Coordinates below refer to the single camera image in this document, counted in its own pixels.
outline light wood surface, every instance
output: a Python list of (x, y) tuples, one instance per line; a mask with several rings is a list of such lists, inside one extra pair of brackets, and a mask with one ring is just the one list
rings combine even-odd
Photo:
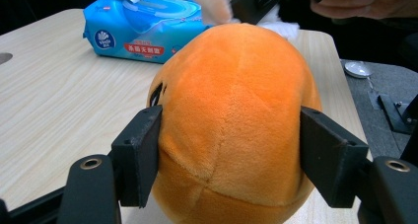
[[(0, 197), (9, 210), (65, 186), (80, 158), (107, 154), (145, 108), (160, 64), (97, 56), (82, 38), (82, 10), (67, 10), (0, 36)], [(366, 141), (330, 36), (301, 31), (292, 44), (309, 63), (323, 112)], [(122, 208), (124, 223), (170, 223), (151, 197)], [(332, 209), (315, 190), (288, 223), (358, 223), (357, 207)]]

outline stuffed toy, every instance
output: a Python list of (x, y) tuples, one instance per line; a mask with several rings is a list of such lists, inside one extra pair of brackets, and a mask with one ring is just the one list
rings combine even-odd
[(321, 105), (285, 38), (248, 24), (207, 30), (162, 66), (154, 105), (163, 114), (152, 193), (173, 223), (282, 223), (310, 195), (300, 111)]

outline blue tissue box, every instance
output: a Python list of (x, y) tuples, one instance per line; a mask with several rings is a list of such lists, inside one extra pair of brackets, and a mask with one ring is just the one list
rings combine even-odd
[(98, 55), (165, 63), (209, 29), (192, 0), (97, 0), (83, 33)]

